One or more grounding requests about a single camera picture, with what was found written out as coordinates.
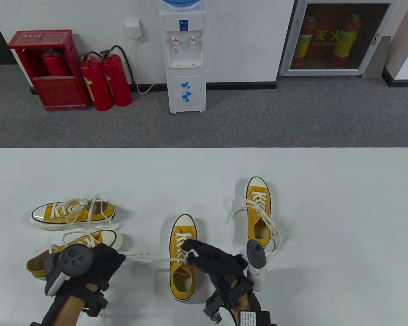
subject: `table surface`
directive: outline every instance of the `table surface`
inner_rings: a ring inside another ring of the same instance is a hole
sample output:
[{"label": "table surface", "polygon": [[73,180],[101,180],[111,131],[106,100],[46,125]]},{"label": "table surface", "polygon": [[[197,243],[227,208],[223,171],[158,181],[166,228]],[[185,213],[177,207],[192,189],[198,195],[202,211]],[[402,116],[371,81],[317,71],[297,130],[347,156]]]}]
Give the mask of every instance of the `table surface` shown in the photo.
[{"label": "table surface", "polygon": [[[246,217],[225,224],[246,181],[263,177],[282,248],[257,294],[279,326],[408,326],[408,149],[0,149],[0,326],[40,322],[52,299],[26,261],[64,231],[30,224],[45,203],[92,198],[117,205],[121,250],[167,257],[173,220],[197,219],[199,238],[236,254]],[[169,288],[169,264],[128,262],[112,278],[106,323],[213,323],[209,280],[188,303]]]}]

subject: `canvas shoe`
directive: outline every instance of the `canvas shoe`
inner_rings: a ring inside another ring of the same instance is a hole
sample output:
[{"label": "canvas shoe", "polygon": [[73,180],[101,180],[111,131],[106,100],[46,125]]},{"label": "canvas shoe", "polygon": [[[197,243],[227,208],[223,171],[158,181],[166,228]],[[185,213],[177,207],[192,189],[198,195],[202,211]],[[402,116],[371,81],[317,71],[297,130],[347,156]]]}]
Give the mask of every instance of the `canvas shoe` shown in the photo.
[{"label": "canvas shoe", "polygon": [[198,229],[193,218],[183,214],[175,220],[169,238],[171,292],[178,301],[189,300],[196,287],[195,267],[186,265],[186,252],[181,250],[186,239],[198,240]]},{"label": "canvas shoe", "polygon": [[281,234],[271,220],[271,194],[268,185],[260,177],[253,177],[245,186],[245,205],[235,210],[227,220],[230,222],[237,213],[248,212],[248,240],[256,240],[266,248],[272,239],[274,249],[268,261],[275,257],[281,242]]},{"label": "canvas shoe", "polygon": [[92,200],[71,199],[52,202],[36,208],[30,217],[32,224],[45,230],[61,230],[71,225],[109,223],[115,216],[115,206],[98,195]]},{"label": "canvas shoe", "polygon": [[[84,236],[75,239],[71,242],[65,242],[67,236],[71,234],[84,234]],[[89,248],[93,248],[100,243],[104,243],[105,245],[118,250],[123,242],[123,238],[121,233],[117,230],[99,230],[92,233],[84,233],[84,232],[69,232],[64,235],[64,245],[57,246],[51,245],[50,248],[43,253],[39,254],[35,258],[29,260],[26,264],[27,270],[38,279],[45,280],[45,270],[44,270],[44,261],[47,256],[51,253],[61,253],[67,248],[75,243],[81,243],[86,245]]]}]

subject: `red fire extinguisher cabinet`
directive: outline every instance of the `red fire extinguisher cabinet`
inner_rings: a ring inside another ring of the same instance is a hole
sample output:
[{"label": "red fire extinguisher cabinet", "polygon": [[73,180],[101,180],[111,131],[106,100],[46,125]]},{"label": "red fire extinguisher cabinet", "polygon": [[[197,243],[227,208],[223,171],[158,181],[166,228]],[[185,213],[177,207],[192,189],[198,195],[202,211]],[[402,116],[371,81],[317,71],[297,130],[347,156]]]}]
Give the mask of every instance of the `red fire extinguisher cabinet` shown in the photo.
[{"label": "red fire extinguisher cabinet", "polygon": [[[8,48],[16,51],[47,111],[89,109],[89,94],[71,30],[18,31]],[[58,58],[63,59],[60,64],[69,66],[67,76],[50,75],[44,57],[52,51],[62,57]]]}]

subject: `fire extinguisher hose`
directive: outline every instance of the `fire extinguisher hose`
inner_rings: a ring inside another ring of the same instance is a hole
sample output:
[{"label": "fire extinguisher hose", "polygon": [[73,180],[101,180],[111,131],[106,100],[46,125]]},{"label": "fire extinguisher hose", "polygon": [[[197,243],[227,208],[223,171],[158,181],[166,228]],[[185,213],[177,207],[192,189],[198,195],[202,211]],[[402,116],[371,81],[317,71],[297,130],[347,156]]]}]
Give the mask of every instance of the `fire extinguisher hose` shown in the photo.
[{"label": "fire extinguisher hose", "polygon": [[132,82],[132,84],[134,85],[135,82],[134,82],[133,71],[131,70],[130,62],[128,61],[128,58],[127,58],[127,56],[126,56],[126,54],[125,54],[123,48],[121,48],[119,45],[114,45],[114,46],[111,48],[111,51],[115,50],[116,48],[120,49],[120,51],[121,51],[122,54],[123,54],[123,57],[124,57],[125,62],[126,62],[126,64],[127,64],[128,71],[130,72],[131,82]]},{"label": "fire extinguisher hose", "polygon": [[84,55],[82,56],[83,67],[86,66],[86,62],[88,61],[89,56],[90,56],[91,54],[95,54],[96,56],[99,56],[100,58],[103,58],[103,56],[102,56],[100,53],[97,53],[97,52],[94,52],[94,51],[89,51],[88,53],[86,53],[86,54],[84,54]]}]

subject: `human hand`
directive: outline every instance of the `human hand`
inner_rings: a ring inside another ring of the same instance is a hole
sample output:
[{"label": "human hand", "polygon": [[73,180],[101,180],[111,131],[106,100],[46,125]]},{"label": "human hand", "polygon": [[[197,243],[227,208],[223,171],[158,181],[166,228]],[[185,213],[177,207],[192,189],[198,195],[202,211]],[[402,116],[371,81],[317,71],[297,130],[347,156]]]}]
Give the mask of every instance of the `human hand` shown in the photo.
[{"label": "human hand", "polygon": [[104,243],[96,245],[91,250],[93,261],[90,269],[81,276],[72,277],[69,281],[65,281],[56,295],[73,295],[79,298],[81,292],[85,291],[86,288],[93,292],[107,290],[109,287],[108,282],[125,261],[126,256],[119,254],[115,249],[108,247]]}]

